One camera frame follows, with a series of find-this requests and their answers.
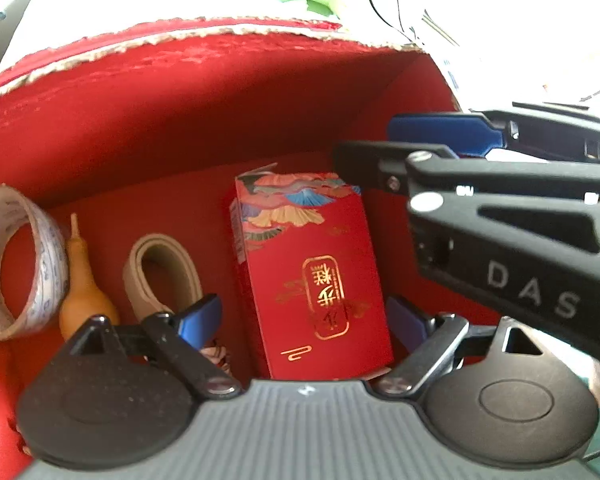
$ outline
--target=red gift box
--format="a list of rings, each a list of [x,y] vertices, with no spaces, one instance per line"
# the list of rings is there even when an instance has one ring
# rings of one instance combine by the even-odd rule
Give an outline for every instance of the red gift box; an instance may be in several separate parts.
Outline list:
[[[235,179],[231,219],[258,374],[334,380],[392,360],[360,190],[334,173]]]

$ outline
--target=roll of tape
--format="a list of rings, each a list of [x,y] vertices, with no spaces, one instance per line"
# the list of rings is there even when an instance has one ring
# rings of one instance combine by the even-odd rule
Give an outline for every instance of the roll of tape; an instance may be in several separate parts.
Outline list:
[[[132,247],[122,273],[126,295],[138,321],[155,312],[173,312],[155,297],[142,270],[142,261],[151,261],[169,273],[173,282],[178,309],[186,308],[202,298],[202,287],[187,250],[173,238],[150,234]]]
[[[56,222],[15,189],[0,186],[0,265],[8,241],[26,223],[31,225],[36,248],[33,283],[18,319],[11,315],[0,290],[0,341],[42,329],[67,291],[64,238]]]

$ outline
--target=small gourd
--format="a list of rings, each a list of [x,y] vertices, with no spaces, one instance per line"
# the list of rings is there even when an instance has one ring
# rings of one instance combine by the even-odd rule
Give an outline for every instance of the small gourd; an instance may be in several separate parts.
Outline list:
[[[71,215],[71,238],[66,242],[69,258],[69,293],[60,306],[60,332],[68,340],[91,316],[102,314],[112,324],[120,318],[111,300],[96,285],[89,264],[87,242],[80,238],[78,217]]]

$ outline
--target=chinese characters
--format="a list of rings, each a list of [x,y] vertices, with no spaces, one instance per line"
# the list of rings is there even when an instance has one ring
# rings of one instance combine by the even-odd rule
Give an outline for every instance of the chinese characters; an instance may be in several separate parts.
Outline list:
[[[305,261],[302,266],[309,308],[315,314],[315,335],[331,339],[349,330],[338,264],[332,256]]]

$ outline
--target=gray gripper base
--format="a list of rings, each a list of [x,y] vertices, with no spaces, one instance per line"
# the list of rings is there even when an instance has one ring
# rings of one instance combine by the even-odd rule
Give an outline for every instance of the gray gripper base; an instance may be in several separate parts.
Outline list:
[[[34,462],[22,480],[587,480],[582,462],[503,470],[471,462],[433,437],[414,407],[363,383],[253,381],[206,402],[167,449],[131,466],[82,472]]]

